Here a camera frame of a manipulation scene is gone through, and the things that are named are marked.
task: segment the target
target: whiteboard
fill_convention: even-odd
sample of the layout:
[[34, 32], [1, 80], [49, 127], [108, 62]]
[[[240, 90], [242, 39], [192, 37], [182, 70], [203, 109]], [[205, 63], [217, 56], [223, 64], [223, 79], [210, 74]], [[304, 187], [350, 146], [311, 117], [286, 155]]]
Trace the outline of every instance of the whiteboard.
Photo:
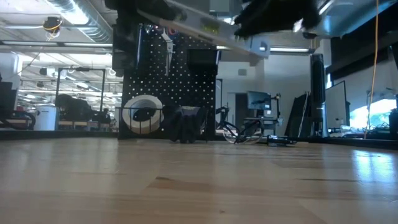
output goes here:
[[339, 128], [340, 125], [347, 125], [346, 83], [342, 81], [326, 89], [325, 92], [328, 127]]

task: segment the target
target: ceiling light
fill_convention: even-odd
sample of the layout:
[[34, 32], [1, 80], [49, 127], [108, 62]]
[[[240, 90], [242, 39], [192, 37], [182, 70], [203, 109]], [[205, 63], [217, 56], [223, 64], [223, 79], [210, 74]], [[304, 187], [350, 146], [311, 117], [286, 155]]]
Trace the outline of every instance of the ceiling light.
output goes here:
[[66, 78], [68, 78], [68, 79], [70, 79], [72, 81], [76, 81], [76, 78], [72, 78], [72, 77], [69, 77], [69, 76], [67, 76]]
[[54, 47], [58, 46], [56, 42], [39, 42], [39, 41], [16, 41], [16, 40], [4, 40], [2, 41], [4, 45], [21, 45], [21, 46], [44, 46], [44, 47]]
[[289, 47], [271, 47], [271, 52], [288, 52], [288, 53], [308, 53], [310, 49], [289, 48]]
[[225, 46], [217, 46], [217, 50], [231, 50], [231, 49]]
[[88, 88], [88, 85], [86, 83], [75, 83], [75, 84], [83, 88]]
[[[55, 93], [55, 90], [19, 90], [21, 93]], [[84, 94], [84, 95], [91, 95], [91, 96], [101, 96], [101, 92], [97, 91], [68, 91], [68, 90], [60, 90], [59, 93], [64, 94]], [[113, 92], [104, 92], [104, 95], [114, 96]]]
[[66, 47], [112, 47], [112, 44], [100, 43], [64, 43]]
[[29, 99], [36, 99], [36, 96], [30, 95], [30, 94], [26, 95], [25, 97], [26, 97], [26, 98], [29, 98]]
[[119, 97], [122, 96], [122, 93], [104, 93], [104, 96], [108, 96], [108, 97]]

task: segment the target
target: black glove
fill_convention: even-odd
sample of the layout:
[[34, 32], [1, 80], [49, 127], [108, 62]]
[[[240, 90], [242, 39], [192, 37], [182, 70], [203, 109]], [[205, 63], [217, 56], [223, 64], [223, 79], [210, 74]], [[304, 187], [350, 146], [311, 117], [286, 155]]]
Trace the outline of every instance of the black glove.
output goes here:
[[174, 107], [163, 108], [165, 127], [169, 139], [173, 142], [194, 143], [201, 134], [201, 124], [206, 118], [206, 109], [199, 107]]
[[253, 0], [235, 18], [235, 24], [241, 25], [235, 35], [250, 37], [263, 32], [289, 30], [301, 19], [306, 29], [319, 24], [321, 17], [316, 0]]

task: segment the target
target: white tape roll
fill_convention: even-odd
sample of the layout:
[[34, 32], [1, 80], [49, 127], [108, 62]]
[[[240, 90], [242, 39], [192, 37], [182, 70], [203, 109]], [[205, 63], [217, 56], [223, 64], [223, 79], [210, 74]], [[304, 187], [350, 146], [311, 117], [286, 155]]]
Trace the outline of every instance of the white tape roll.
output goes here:
[[[126, 105], [124, 105], [124, 107], [162, 109], [163, 104], [157, 97], [151, 95], [141, 95], [129, 100]], [[123, 120], [127, 124], [127, 126], [130, 126], [131, 123], [131, 131], [137, 134], [149, 134], [159, 129], [160, 123], [163, 121], [164, 118], [160, 110], [156, 110], [151, 119], [147, 121], [141, 121], [141, 128], [140, 122], [133, 120], [134, 113], [136, 113], [137, 110], [138, 109], [123, 109]]]

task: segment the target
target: orange cable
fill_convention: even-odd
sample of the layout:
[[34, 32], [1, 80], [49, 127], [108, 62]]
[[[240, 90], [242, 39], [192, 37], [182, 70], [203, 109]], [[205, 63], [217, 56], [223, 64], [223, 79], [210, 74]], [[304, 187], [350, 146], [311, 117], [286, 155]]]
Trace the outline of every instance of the orange cable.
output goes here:
[[[373, 78], [372, 78], [372, 89], [371, 89], [371, 101], [368, 106], [368, 124], [367, 126], [371, 128], [371, 105], [373, 100], [373, 91], [374, 91], [374, 79], [376, 77], [376, 65], [377, 65], [377, 51], [379, 48], [379, 0], [376, 0], [376, 30], [375, 30], [375, 49], [374, 49], [374, 63], [373, 63]], [[366, 139], [366, 135], [368, 134], [368, 127], [366, 127], [364, 139]]]

